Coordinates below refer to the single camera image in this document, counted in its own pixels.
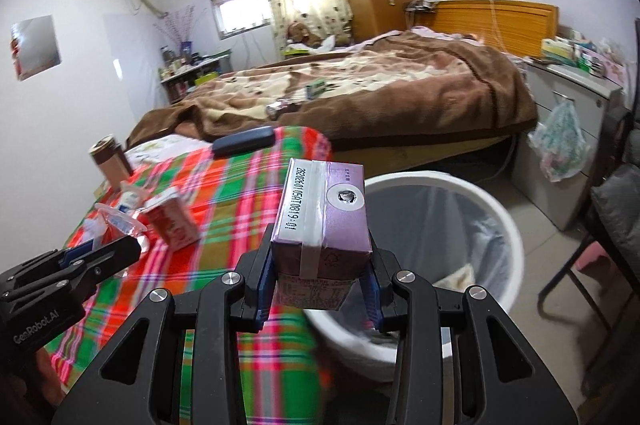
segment white drawer cabinet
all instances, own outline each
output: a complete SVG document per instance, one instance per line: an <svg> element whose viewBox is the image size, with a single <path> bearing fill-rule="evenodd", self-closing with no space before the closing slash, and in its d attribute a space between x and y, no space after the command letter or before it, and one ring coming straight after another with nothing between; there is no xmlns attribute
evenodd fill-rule
<svg viewBox="0 0 640 425"><path fill-rule="evenodd" d="M551 183L540 170L540 159L529 146L526 134L520 136L511 180L560 230L574 220L590 188L589 175L598 147L604 115L621 105L622 89L605 79L595 78L569 66L527 64L527 85L538 106L538 118L545 122L562 98L574 102L580 128L590 145L590 159L573 178Z"/></svg>

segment wall picture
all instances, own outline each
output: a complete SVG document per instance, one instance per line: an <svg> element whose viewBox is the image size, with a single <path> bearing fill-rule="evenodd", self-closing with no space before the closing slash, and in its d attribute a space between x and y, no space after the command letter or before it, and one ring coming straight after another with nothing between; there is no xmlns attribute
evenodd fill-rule
<svg viewBox="0 0 640 425"><path fill-rule="evenodd" d="M11 28L11 52L15 74L20 81L59 65L60 52L53 17L47 15L14 24Z"/></svg>

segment chair leg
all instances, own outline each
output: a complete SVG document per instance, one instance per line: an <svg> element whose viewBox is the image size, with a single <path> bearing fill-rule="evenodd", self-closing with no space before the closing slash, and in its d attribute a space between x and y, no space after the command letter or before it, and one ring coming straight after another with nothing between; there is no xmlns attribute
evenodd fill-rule
<svg viewBox="0 0 640 425"><path fill-rule="evenodd" d="M609 324L607 317L604 316L604 313L598 307L598 305L596 304L596 301L593 300L593 297L587 291L587 288L584 287L584 284L580 282L580 280L575 276L575 273L573 271L569 270L566 274L569 275L569 278L574 282L575 287L577 287L578 290L580 290L580 293L582 293L582 296L584 297L584 299L588 302L589 306L591 306L591 309L595 311L596 315L602 322L602 325L605 327L605 329L607 329L607 332L610 333L611 324Z"/></svg>
<svg viewBox="0 0 640 425"><path fill-rule="evenodd" d="M607 336L604 338L604 341L602 342L602 344L600 344L600 347L596 351L596 354L593 355L593 358L591 358L590 362L588 363L587 367L585 368L584 377L582 378L582 384L580 386L580 390L582 391L582 393L584 395L588 395L589 397L594 395L594 391L591 388L589 388L589 383L588 383L588 379L589 379L589 377L591 375L591 371L593 370L593 368L596 365L597 361L602 357L602 355L606 351L607 347L609 347L609 344L610 344L613 336L615 335L615 332L618 329L618 326L622 322L622 318L625 315L626 309L628 308L629 304L631 304L631 301L635 297L636 297L636 293L635 293L635 291L632 290L631 293L629 294L629 296L627 297L625 303L622 304L622 307L620 308L620 313L618 313L618 316L616 317L616 320L613 323L613 326L611 326L611 328L607 332Z"/></svg>
<svg viewBox="0 0 640 425"><path fill-rule="evenodd" d="M564 263L564 265L560 268L558 273L554 275L554 277L548 282L548 284L545 287L543 287L542 290L540 290L540 293L538 294L538 312L539 313L541 314L544 313L543 305L545 304L545 299L547 298L548 294L551 293L551 291L553 291L554 289L556 289L556 286L558 286L558 284L564 278L564 276L571 271L572 267L574 267L575 262L578 259L580 259L580 255L582 255L582 252L587 248L587 246L589 246L591 243L594 243L594 241L595 240L591 235L585 235L582 242L580 243L580 246L578 246L578 249L574 252L571 258Z"/></svg>

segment red green plaid fabric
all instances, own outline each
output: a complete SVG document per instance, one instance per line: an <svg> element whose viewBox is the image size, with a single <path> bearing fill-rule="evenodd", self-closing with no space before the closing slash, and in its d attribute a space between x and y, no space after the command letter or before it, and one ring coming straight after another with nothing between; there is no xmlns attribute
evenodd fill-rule
<svg viewBox="0 0 640 425"><path fill-rule="evenodd" d="M158 239L129 267L126 277L100 284L85 304L85 318L47 345L62 382L73 385L152 289L164 287L173 294L200 289L234 268L245 251L257 248L264 228L275 220L289 159L328 160L330 154L329 142L318 132L281 127L270 149L225 160L212 160L205 149L137 170L132 181L155 194L178 186L202 238L175 253L167 252ZM108 192L101 201L114 203L116 198ZM82 241L78 228L67 246ZM183 419L190 415L192 347L193 333L187 335L182 367ZM242 392L250 425L302 425L316 420L320 382L314 347L302 312L289 307L274 305L258 335L239 333Z"/></svg>

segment teddy bear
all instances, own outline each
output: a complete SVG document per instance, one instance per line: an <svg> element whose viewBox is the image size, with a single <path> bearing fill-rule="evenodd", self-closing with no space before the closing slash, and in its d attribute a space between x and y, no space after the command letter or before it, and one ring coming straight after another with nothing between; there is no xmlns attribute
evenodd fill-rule
<svg viewBox="0 0 640 425"><path fill-rule="evenodd" d="M306 24L295 21L292 22L287 29L287 39L293 40L295 44L304 44L310 48L319 48L322 45L322 39L309 31Z"/></svg>
<svg viewBox="0 0 640 425"><path fill-rule="evenodd" d="M351 46L351 37L347 34L336 35L335 36L335 47L337 48L345 48L347 46Z"/></svg>

